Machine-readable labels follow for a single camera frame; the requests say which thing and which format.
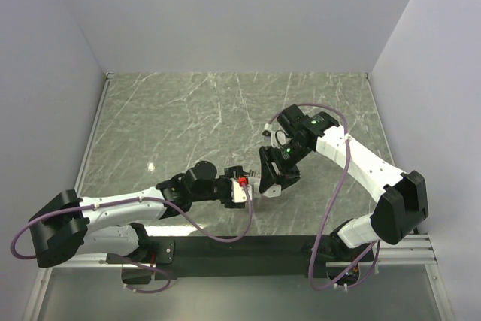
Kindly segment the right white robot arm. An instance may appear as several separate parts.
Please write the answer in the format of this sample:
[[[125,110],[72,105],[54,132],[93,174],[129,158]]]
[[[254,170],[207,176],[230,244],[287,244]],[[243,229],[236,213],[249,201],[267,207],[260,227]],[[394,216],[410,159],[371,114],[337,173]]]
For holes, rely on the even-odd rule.
[[[347,260],[358,247],[384,241],[396,245],[428,218],[425,178],[418,171],[407,173],[385,162],[359,143],[331,116],[331,109],[310,117],[293,104],[275,119],[287,141],[259,148],[261,164],[257,191],[275,197],[300,179],[298,163],[318,153],[343,168],[374,200],[374,211],[347,220],[327,237],[317,251],[329,261]]]

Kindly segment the white socket cube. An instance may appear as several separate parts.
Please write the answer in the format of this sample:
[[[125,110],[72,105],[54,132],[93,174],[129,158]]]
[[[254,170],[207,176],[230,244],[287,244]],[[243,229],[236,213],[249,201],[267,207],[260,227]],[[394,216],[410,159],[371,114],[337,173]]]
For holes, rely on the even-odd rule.
[[[264,192],[260,191],[260,182],[254,183],[253,185],[254,198],[276,198],[281,196],[281,192],[282,192],[282,187],[277,184],[270,186]]]

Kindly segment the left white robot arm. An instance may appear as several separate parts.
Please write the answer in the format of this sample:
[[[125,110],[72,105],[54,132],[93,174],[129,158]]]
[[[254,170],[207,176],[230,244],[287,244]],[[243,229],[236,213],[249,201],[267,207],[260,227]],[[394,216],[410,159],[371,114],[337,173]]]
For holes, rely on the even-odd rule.
[[[242,167],[230,167],[218,175],[215,165],[207,161],[129,194],[81,198],[73,189],[66,190],[30,219],[35,259],[41,268],[89,253],[115,253],[142,262],[154,248],[145,221],[180,216],[200,201],[244,208],[258,194],[259,179]]]

